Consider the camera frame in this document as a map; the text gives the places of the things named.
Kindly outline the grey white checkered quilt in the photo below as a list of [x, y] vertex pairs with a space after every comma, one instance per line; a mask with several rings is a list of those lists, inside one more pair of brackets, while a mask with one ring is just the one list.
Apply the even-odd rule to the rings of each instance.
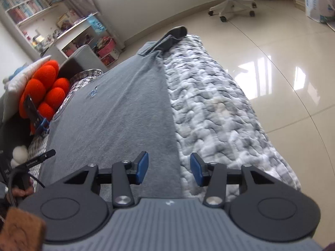
[[[180, 160], [181, 198], [203, 199], [190, 156], [197, 153], [232, 169], [253, 165], [290, 187], [301, 184], [290, 165], [270, 142], [250, 101], [235, 80], [207, 53], [201, 39], [185, 36], [163, 55]], [[48, 135], [38, 153], [48, 151]]]

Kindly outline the pink storage box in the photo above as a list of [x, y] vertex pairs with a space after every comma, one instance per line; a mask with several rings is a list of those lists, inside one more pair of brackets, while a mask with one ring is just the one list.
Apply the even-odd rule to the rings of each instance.
[[116, 43], [111, 37], [103, 37], [97, 42], [95, 47], [95, 53], [98, 57], [102, 58], [107, 56], [115, 48]]

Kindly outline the white bookshelf with books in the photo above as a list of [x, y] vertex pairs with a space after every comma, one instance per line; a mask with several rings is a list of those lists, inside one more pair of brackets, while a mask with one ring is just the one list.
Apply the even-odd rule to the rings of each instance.
[[1, 0], [1, 7], [6, 16], [11, 19], [21, 35], [30, 46], [42, 56], [53, 41], [51, 28], [46, 36], [40, 33], [40, 28], [29, 28], [36, 24], [43, 16], [50, 13], [63, 0]]

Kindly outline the orange flower cushion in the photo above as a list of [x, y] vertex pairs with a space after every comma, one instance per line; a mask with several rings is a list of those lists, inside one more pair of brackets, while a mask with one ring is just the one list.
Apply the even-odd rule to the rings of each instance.
[[50, 121], [58, 111], [70, 90], [70, 82], [66, 78], [59, 78], [59, 65], [50, 60], [42, 65], [28, 81], [19, 101], [19, 114], [27, 119], [24, 109], [25, 98], [30, 95], [37, 111]]

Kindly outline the white plush toy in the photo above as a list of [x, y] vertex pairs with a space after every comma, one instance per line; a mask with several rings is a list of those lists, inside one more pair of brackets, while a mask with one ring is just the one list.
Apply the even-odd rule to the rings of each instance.
[[15, 168], [28, 160], [28, 150], [25, 145], [17, 146], [13, 149], [13, 158], [11, 159], [11, 167]]

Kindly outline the white grey office chair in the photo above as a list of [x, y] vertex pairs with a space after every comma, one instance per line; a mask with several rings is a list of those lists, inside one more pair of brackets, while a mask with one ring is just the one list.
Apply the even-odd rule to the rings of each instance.
[[208, 15], [211, 17], [217, 14], [220, 20], [225, 23], [228, 21], [229, 15], [234, 15], [236, 12], [247, 11], [250, 17], [255, 17], [255, 9], [257, 4], [255, 0], [225, 0], [216, 6], [212, 6], [208, 10]]

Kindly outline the white paper bag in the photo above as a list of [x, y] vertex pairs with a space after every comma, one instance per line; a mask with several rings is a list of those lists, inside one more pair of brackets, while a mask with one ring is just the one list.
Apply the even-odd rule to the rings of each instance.
[[334, 21], [334, 0], [305, 0], [305, 14], [317, 23]]

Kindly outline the white pillow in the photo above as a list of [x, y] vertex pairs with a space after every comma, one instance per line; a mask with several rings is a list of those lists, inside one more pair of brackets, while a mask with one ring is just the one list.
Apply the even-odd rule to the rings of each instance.
[[33, 74], [50, 61], [51, 55], [43, 57], [20, 71], [11, 81], [4, 94], [2, 122], [8, 121], [19, 110], [19, 101], [23, 91]]

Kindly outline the grey sofa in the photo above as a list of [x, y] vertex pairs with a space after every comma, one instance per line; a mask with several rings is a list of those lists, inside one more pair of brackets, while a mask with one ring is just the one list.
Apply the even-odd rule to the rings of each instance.
[[1, 154], [5, 162], [16, 167], [28, 160], [30, 145], [34, 145], [34, 153], [42, 147], [42, 140], [33, 140], [38, 125], [28, 116], [26, 98], [31, 99], [41, 121], [49, 123], [69, 93], [107, 71], [91, 48], [84, 45], [63, 64], [46, 56], [5, 79], [5, 93], [1, 96]]

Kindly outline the white desk shelf unit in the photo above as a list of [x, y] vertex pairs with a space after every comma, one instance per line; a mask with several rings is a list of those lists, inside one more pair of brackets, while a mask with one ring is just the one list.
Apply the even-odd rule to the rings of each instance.
[[87, 21], [88, 17], [85, 17], [60, 34], [60, 36], [56, 37], [41, 56], [45, 57], [51, 55], [51, 57], [57, 60], [59, 64], [62, 64], [72, 54], [79, 50], [80, 47], [87, 45], [98, 57], [95, 53], [97, 42], [100, 38], [111, 37], [116, 43], [115, 48], [107, 56], [98, 58], [107, 67], [117, 61], [122, 49], [124, 49], [123, 43], [117, 38], [116, 34], [112, 32], [112, 29], [107, 25], [106, 21], [102, 18], [102, 15], [99, 12], [95, 12], [90, 15], [94, 15], [105, 26], [106, 31], [104, 33], [101, 35], [96, 34]]

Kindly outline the blue hanging bag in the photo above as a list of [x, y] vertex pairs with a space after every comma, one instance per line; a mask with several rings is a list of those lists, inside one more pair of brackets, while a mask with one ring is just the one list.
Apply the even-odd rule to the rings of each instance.
[[105, 26], [94, 15], [89, 15], [87, 21], [96, 34], [101, 35], [106, 31]]

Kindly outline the grey t-shirt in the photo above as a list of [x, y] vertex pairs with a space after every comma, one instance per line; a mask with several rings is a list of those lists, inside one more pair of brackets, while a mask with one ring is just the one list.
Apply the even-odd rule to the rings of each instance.
[[47, 149], [56, 154], [41, 166], [46, 185], [88, 164], [109, 168], [149, 154], [135, 198], [180, 198], [182, 184], [173, 112], [163, 55], [187, 35], [183, 26], [146, 43], [134, 56], [76, 91], [50, 123]]

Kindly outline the brown furry sleeve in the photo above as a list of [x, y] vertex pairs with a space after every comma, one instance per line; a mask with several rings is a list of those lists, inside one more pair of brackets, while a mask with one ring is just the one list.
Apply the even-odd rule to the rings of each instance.
[[42, 250], [45, 234], [45, 221], [17, 207], [11, 207], [1, 229], [1, 250]]

